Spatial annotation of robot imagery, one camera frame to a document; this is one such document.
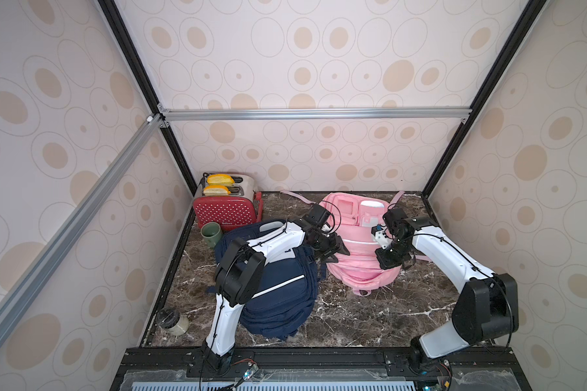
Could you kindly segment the pink backpack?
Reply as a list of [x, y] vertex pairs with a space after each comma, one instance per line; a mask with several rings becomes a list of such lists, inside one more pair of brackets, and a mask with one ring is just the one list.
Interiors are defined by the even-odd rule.
[[[400, 267], [390, 270], [380, 268], [375, 254], [379, 245], [371, 235], [373, 226], [384, 226], [384, 213], [396, 206], [403, 195], [404, 192], [398, 192], [388, 202], [362, 195], [333, 192], [319, 202], [337, 219], [337, 234], [349, 251], [347, 255], [337, 253], [337, 262], [328, 263], [327, 269], [357, 296], [366, 297], [372, 291], [392, 283], [404, 270]], [[426, 256], [414, 256], [414, 262], [427, 259]]]

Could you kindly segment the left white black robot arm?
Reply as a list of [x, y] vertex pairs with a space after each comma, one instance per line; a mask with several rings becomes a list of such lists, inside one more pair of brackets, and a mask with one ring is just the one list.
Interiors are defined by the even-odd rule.
[[276, 219], [230, 231], [216, 245], [216, 311], [203, 357], [218, 374], [233, 362], [236, 329], [267, 339], [294, 336], [319, 292], [318, 263], [349, 255], [342, 238], [310, 218]]

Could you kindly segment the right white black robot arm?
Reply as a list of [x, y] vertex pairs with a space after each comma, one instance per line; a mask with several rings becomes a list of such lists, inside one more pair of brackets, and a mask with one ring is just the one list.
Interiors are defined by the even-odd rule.
[[382, 224], [371, 228], [371, 236], [379, 245], [375, 254], [381, 268], [402, 266], [417, 250], [430, 258], [459, 293], [446, 324], [411, 340], [409, 367], [413, 372], [422, 374], [452, 353], [485, 340], [510, 339], [518, 331], [515, 279], [477, 262], [427, 216], [409, 218], [394, 207], [384, 213]]

